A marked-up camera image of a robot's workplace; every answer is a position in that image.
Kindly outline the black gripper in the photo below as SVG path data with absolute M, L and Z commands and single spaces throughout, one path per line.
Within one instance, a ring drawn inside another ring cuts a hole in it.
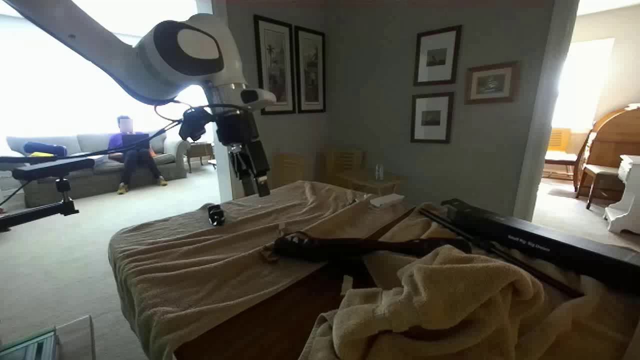
M 234 173 L 239 178 L 244 196 L 268 196 L 268 160 L 253 115 L 247 110 L 225 110 L 217 115 L 217 139 L 230 148 Z

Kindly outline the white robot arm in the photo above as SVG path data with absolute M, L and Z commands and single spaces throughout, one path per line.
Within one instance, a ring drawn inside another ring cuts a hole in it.
M 3 0 L 40 29 L 98 65 L 125 94 L 144 103 L 169 103 L 188 86 L 199 86 L 206 103 L 184 111 L 181 139 L 199 139 L 207 121 L 230 148 L 230 161 L 246 194 L 268 196 L 268 157 L 253 111 L 275 102 L 249 88 L 239 50 L 215 14 L 163 20 L 134 45 L 105 29 L 71 0 Z

